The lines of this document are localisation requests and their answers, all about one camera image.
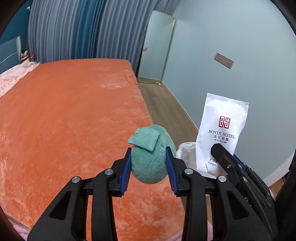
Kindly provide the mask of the green cloth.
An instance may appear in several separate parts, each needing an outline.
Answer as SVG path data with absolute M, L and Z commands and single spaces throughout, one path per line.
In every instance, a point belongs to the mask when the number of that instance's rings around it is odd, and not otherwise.
M 165 128 L 151 125 L 138 128 L 130 136 L 128 143 L 132 145 L 132 173 L 144 184 L 161 182 L 167 173 L 166 147 L 176 155 L 176 146 Z

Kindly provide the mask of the white hotel nursing kit packet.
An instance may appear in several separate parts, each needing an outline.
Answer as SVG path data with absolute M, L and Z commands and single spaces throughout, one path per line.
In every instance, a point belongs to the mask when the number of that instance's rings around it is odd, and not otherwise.
M 249 103 L 208 93 L 196 139 L 197 171 L 218 177 L 226 172 L 211 154 L 214 144 L 222 144 L 234 154 L 245 126 Z

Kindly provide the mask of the white lined trash bin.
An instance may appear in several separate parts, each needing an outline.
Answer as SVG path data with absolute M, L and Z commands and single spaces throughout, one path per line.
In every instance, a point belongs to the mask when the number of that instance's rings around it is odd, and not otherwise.
M 196 164 L 196 143 L 195 142 L 185 142 L 179 145 L 178 150 L 176 151 L 176 158 L 182 159 L 187 168 L 191 168 L 198 173 L 200 173 L 203 177 L 208 177 L 215 179 L 216 177 L 197 169 Z

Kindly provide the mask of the orange bed blanket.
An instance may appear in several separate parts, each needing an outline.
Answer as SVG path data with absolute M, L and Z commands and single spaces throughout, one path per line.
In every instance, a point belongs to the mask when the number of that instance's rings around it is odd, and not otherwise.
M 127 60 L 40 64 L 1 97 L 1 208 L 33 228 L 73 177 L 110 168 L 151 124 Z

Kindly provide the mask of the leaning floor mirror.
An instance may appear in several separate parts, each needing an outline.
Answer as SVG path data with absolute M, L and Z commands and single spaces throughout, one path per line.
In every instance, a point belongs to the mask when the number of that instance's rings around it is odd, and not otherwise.
M 173 16 L 156 10 L 152 12 L 145 32 L 137 74 L 139 83 L 161 85 L 174 25 Z

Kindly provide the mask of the pink bed sheet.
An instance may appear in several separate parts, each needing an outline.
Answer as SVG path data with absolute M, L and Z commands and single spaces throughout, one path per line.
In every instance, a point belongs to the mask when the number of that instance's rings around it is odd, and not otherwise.
M 1 73 L 0 77 L 0 97 L 4 96 L 12 89 L 20 79 L 25 77 L 40 65 L 39 62 L 24 62 Z

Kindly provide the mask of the plush toy by headboard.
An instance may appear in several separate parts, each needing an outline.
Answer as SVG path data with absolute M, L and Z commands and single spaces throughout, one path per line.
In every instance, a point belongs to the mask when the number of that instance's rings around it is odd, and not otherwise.
M 21 63 L 34 61 L 34 55 L 30 55 L 28 50 L 23 50 L 20 57 Z

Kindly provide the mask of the grey blue curtain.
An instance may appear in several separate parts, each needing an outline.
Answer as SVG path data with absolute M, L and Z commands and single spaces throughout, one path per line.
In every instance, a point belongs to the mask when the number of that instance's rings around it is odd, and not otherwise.
M 178 1 L 33 1 L 28 50 L 47 63 L 107 58 L 137 70 L 153 11 L 172 15 Z

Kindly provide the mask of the blue padded headboard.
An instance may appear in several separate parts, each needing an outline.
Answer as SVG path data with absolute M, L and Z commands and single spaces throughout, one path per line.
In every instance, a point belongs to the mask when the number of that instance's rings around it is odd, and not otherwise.
M 21 37 L 18 36 L 0 45 L 0 73 L 21 63 Z

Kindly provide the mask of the bronze wall switch plate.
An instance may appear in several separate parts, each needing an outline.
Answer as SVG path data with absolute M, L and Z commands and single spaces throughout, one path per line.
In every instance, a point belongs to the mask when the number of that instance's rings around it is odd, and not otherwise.
M 220 53 L 216 53 L 214 60 L 224 65 L 228 69 L 231 69 L 234 63 L 233 60 L 225 57 L 224 55 L 221 55 Z

